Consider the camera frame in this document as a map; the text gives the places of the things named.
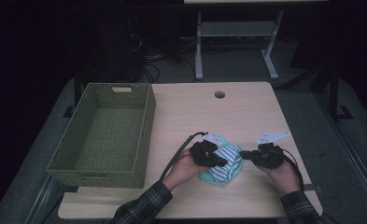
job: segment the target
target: dark checkered sleeve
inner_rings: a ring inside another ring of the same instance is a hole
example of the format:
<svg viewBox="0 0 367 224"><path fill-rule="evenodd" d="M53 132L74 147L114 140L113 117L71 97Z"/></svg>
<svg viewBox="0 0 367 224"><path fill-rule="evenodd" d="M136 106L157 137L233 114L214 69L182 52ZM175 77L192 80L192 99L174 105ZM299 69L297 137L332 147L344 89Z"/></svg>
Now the dark checkered sleeve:
<svg viewBox="0 0 367 224"><path fill-rule="evenodd" d="M171 191L158 181L138 199L120 206L109 224L151 223L171 199Z"/></svg>
<svg viewBox="0 0 367 224"><path fill-rule="evenodd" d="M281 202L285 208L285 212L290 223L321 223L317 211L309 202L303 191L298 190L287 194L281 198Z"/></svg>

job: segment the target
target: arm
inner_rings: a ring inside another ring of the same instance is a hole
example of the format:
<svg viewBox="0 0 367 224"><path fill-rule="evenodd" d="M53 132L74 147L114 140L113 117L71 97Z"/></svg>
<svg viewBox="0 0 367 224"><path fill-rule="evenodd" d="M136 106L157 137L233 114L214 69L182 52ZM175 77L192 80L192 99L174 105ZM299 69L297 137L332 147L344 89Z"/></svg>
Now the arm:
<svg viewBox="0 0 367 224"><path fill-rule="evenodd" d="M109 223L150 223L172 200L173 189L209 169L196 165L187 149L182 151L180 158L165 179L157 181L138 199L119 207Z"/></svg>
<svg viewBox="0 0 367 224"><path fill-rule="evenodd" d="M300 190L297 176L290 164L283 161L276 169L257 167L270 176L276 189L281 193L281 202L291 223L320 223L314 206Z"/></svg>

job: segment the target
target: dark background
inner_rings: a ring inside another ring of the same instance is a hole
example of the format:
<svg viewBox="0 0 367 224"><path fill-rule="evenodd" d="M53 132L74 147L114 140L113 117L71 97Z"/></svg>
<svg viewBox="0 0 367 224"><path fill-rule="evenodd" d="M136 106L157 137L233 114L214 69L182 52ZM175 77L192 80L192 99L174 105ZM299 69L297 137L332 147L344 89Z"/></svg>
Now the dark background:
<svg viewBox="0 0 367 224"><path fill-rule="evenodd" d="M138 28L149 45L178 56L176 39L192 32L187 22L196 15L165 12L175 15L165 21L159 12L158 18L145 13L140 28L127 26L129 13L71 8L85 6L83 2L0 0L0 201L59 93L77 71L86 82L135 81L141 59L130 53L130 29ZM310 18L287 11L284 22L281 35L302 36L292 66L311 69L332 63L367 108L367 1L332 1L328 10L314 11ZM162 34L163 25L176 32ZM99 48L110 43L115 48Z"/></svg>

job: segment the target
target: basket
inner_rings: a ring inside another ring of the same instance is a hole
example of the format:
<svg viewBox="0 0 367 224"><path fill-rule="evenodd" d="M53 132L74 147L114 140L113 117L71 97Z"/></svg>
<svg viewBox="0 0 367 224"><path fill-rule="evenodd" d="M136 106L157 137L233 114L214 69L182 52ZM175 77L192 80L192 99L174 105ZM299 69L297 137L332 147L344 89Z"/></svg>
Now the basket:
<svg viewBox="0 0 367 224"><path fill-rule="evenodd" d="M143 188L155 105L150 84L90 83L47 171L67 186Z"/></svg>

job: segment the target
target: gray carpet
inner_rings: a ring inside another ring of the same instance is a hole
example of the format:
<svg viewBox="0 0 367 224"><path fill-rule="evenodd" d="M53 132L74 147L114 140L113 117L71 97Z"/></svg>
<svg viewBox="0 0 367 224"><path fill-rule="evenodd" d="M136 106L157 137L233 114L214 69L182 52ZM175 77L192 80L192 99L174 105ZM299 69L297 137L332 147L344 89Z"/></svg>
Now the gray carpet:
<svg viewBox="0 0 367 224"><path fill-rule="evenodd" d="M219 54L204 54L203 82L221 81L268 81L273 86L280 85L297 77L301 69L289 68L289 61L295 49L295 43L278 42L272 54L279 80L271 80L262 61L259 44L253 44L245 50L235 49ZM194 66L194 55L183 54L182 58ZM192 68L184 61L160 60L153 65L160 69L160 83L192 82ZM140 82L147 82L145 76ZM318 187L318 197L324 211L339 223L367 223L367 192L363 187L346 150L324 112L320 99L325 99L327 92L315 95L309 90L312 78L305 80L288 91L276 91L288 125L292 131L303 162ZM340 86L339 103L348 107L354 119L342 120L349 140L367 167L367 112L358 101L355 92L344 82ZM46 167L58 141L64 133L68 119L63 118L67 107L74 103L72 81L69 82L55 104L49 119L33 144L19 173L11 184L4 200L0 204L0 224L25 223L30 214L33 223L52 210L65 191L71 191L59 182L53 182L50 195L40 204L37 196L47 180ZM52 210L45 223L104 223L103 220L62 220L57 215L58 206Z"/></svg>

